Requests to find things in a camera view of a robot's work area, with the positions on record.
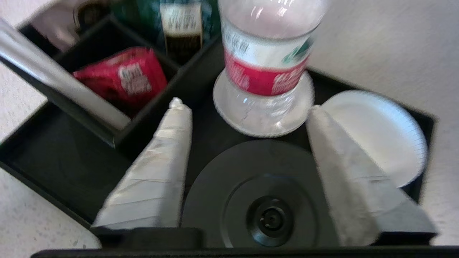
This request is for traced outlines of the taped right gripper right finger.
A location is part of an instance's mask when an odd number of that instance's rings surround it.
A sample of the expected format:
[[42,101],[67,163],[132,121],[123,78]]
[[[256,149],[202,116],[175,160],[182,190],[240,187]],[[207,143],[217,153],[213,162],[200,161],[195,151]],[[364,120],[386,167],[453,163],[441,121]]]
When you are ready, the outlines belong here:
[[320,106],[306,123],[340,245],[429,245],[438,234],[427,213]]

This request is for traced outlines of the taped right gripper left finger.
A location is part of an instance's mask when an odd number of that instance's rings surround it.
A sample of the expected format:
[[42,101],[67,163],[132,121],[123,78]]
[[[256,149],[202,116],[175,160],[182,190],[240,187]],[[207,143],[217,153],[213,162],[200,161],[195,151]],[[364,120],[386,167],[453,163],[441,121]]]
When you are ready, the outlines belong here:
[[192,110],[173,98],[152,140],[126,171],[92,227],[179,226],[192,142]]

